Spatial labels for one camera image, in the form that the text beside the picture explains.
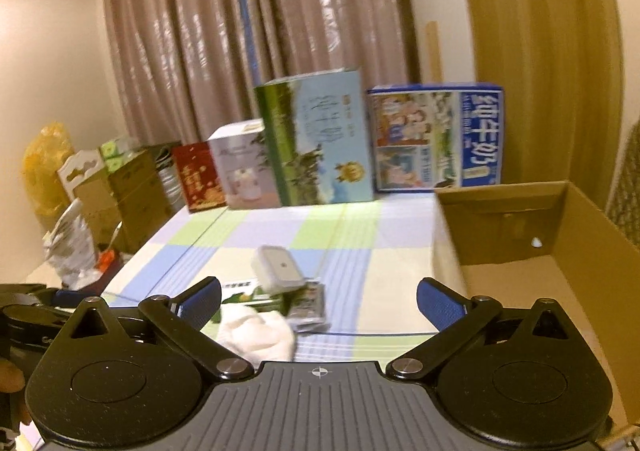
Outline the person left hand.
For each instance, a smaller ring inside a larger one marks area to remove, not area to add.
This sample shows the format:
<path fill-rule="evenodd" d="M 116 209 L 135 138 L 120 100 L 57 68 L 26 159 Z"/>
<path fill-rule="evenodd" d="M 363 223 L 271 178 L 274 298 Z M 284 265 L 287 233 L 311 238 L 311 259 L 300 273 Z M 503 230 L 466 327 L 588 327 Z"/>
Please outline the person left hand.
<path fill-rule="evenodd" d="M 20 421 L 28 425 L 30 417 L 24 396 L 26 382 L 23 372 L 12 362 L 4 358 L 0 359 L 0 391 L 17 397 L 17 412 L 20 413 Z"/>

